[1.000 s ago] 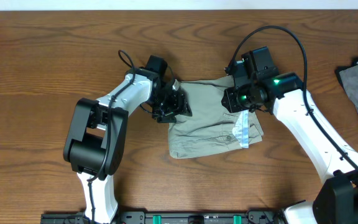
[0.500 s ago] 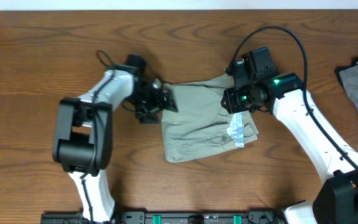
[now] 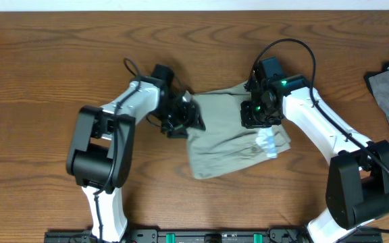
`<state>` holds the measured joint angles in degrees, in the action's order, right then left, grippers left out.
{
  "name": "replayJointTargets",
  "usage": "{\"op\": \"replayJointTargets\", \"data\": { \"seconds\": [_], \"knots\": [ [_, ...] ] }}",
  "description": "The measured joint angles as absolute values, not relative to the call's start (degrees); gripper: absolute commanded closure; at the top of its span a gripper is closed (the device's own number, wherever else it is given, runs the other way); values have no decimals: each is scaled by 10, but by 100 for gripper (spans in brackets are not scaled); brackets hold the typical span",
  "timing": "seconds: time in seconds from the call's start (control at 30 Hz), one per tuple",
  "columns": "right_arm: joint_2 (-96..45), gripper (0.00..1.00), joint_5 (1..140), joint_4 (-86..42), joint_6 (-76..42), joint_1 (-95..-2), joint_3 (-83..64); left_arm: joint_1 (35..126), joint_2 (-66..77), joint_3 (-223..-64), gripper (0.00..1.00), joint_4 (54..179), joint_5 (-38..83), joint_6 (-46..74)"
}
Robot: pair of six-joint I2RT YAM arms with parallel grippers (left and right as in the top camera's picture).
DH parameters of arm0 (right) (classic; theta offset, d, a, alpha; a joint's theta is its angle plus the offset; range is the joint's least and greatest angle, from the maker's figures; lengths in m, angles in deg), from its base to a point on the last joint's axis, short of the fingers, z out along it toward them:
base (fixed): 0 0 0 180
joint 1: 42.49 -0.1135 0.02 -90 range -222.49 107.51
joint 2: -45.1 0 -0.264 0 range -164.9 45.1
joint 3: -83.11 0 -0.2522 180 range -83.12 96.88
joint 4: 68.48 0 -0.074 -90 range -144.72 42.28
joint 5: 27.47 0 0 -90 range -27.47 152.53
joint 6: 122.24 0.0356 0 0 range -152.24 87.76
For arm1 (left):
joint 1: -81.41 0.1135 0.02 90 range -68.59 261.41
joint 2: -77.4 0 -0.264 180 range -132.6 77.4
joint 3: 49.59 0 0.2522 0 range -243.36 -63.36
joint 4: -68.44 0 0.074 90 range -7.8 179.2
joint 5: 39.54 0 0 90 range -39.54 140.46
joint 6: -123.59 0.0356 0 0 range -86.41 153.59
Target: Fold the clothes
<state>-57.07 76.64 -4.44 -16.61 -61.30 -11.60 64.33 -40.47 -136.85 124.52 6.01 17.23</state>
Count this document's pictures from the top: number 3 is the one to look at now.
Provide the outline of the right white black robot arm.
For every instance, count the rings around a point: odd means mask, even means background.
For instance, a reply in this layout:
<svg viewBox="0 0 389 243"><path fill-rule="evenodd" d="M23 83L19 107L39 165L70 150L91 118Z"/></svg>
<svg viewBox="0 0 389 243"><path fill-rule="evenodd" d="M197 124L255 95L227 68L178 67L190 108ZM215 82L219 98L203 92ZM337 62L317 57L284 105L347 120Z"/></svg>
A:
<svg viewBox="0 0 389 243"><path fill-rule="evenodd" d="M326 210L305 227L302 242L344 242L389 214L389 142L373 142L340 118L304 76L250 78L241 104L246 128L297 125L329 165Z"/></svg>

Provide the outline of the khaki green shorts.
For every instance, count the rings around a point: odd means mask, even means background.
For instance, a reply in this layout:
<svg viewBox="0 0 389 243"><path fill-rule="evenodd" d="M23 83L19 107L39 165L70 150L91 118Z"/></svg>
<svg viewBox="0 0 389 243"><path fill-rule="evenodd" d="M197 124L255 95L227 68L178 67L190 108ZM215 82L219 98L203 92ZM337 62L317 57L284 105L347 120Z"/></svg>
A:
<svg viewBox="0 0 389 243"><path fill-rule="evenodd" d="M244 128L240 104L250 99L243 84L192 96L200 107L204 130L188 128L187 153L192 176L215 178L275 159L290 149L283 126Z"/></svg>

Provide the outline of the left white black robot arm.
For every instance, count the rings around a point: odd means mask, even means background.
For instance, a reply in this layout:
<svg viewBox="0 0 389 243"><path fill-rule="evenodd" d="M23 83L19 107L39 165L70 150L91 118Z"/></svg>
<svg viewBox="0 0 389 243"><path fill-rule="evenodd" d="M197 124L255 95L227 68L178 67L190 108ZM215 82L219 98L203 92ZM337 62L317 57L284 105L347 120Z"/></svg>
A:
<svg viewBox="0 0 389 243"><path fill-rule="evenodd" d="M66 162L85 193L95 242L120 242L128 227L122 186L130 172L136 126L152 115L168 137L186 138L187 128L204 130L198 105L185 90L174 93L170 81L137 76L120 96L100 107L83 106L76 120Z"/></svg>

